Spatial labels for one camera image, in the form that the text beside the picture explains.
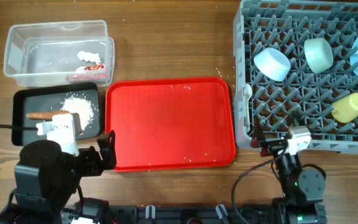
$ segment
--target red object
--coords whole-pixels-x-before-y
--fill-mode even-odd
[[[106,92],[110,130],[118,172],[225,166],[236,155],[221,78],[117,82]]]

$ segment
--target cup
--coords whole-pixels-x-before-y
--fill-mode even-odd
[[[306,40],[304,49],[308,65],[315,74],[325,71],[333,65],[333,51],[324,38]]]
[[[352,93],[333,103],[335,120],[348,123],[358,117],[358,93]]]
[[[291,68],[289,59],[273,48],[266,48],[254,57],[256,67],[267,77],[283,81]]]

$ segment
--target black tray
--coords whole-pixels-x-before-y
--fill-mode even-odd
[[[83,133],[78,135],[76,139],[92,138],[100,134],[99,93],[95,83],[79,83],[18,91],[13,97],[12,125],[35,127],[35,124],[42,121],[26,118],[27,113],[58,111],[62,108],[65,99],[71,97],[71,95],[78,95],[81,98],[86,97],[94,105],[92,122],[85,127]],[[46,136],[38,136],[36,131],[12,131],[12,143],[15,146],[25,146],[28,143],[46,138]]]

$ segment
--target wood grain surface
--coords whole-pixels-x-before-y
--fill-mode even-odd
[[[22,88],[2,72],[10,26],[36,22],[102,19],[116,44],[114,81],[216,76],[234,93],[232,22],[239,1],[0,1],[0,124],[11,124],[12,97]],[[80,146],[97,146],[95,139]],[[0,129],[0,211],[16,186],[14,166],[20,147],[9,130]],[[85,197],[112,205],[230,205],[238,175],[265,161],[259,154],[238,150],[227,167],[165,170],[84,178]],[[358,223],[358,156],[336,152],[301,153],[303,163],[327,171],[324,202],[330,223]],[[238,203],[270,203],[282,191],[269,167],[245,178],[237,190]],[[78,200],[72,196],[69,203]]]

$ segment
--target transparent plastic bin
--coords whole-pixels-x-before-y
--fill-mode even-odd
[[[99,54],[102,70],[78,73],[96,65],[77,57],[85,51]],[[114,68],[114,41],[104,21],[49,22],[12,26],[6,41],[4,74],[19,86],[54,86],[95,82],[108,86]]]

